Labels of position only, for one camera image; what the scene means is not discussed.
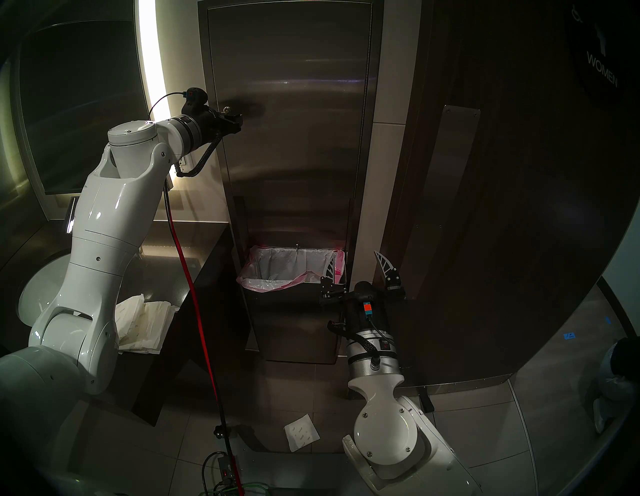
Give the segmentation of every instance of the white sink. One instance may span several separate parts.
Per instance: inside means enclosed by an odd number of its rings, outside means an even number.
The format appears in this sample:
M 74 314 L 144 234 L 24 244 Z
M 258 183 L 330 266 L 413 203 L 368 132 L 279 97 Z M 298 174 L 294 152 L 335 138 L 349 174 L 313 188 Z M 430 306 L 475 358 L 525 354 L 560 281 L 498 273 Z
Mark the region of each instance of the white sink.
M 71 254 L 49 262 L 29 279 L 18 301 L 18 316 L 33 326 L 40 314 L 49 306 L 65 280 Z

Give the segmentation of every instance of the trash bin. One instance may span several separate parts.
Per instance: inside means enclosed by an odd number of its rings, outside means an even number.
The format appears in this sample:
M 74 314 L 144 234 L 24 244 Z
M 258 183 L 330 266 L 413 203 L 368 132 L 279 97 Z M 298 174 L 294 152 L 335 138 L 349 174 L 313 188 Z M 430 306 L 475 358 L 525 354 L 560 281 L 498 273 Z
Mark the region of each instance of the trash bin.
M 320 279 L 336 284 L 342 250 L 254 246 L 237 281 L 243 286 L 260 354 L 265 360 L 334 364 L 339 338 L 326 328 L 339 309 L 321 307 Z

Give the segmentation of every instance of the tissue paper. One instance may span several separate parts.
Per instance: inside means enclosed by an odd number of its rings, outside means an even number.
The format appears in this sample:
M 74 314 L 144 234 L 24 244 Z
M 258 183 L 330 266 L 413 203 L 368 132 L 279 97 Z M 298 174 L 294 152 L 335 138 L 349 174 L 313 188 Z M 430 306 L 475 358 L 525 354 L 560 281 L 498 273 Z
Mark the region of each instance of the tissue paper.
M 119 351 L 160 353 L 173 315 L 178 311 L 168 301 L 144 303 L 143 295 L 116 305 Z
M 316 427 L 313 422 L 311 422 L 308 414 L 286 425 L 284 431 L 289 441 L 289 449 L 292 452 L 320 439 L 318 431 L 316 431 Z

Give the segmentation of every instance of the person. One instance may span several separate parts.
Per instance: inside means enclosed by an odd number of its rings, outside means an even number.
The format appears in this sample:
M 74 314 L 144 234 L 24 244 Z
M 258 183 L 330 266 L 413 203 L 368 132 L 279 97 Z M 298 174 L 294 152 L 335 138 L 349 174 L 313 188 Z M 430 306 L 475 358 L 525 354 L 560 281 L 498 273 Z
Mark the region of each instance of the person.
M 598 386 L 602 396 L 593 401 L 593 422 L 598 434 L 607 420 L 633 406 L 640 383 L 640 337 L 625 337 L 615 343 L 600 364 Z

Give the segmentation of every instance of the person's leg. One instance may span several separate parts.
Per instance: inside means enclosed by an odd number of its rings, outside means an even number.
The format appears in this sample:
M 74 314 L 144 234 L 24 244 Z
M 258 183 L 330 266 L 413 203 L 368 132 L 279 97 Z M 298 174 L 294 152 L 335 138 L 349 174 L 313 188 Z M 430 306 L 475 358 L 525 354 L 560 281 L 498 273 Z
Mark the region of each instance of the person's leg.
M 601 433 L 605 423 L 623 413 L 633 405 L 637 396 L 636 385 L 616 376 L 611 371 L 611 355 L 615 346 L 609 348 L 600 364 L 598 385 L 602 396 L 593 402 L 593 422 L 596 431 Z

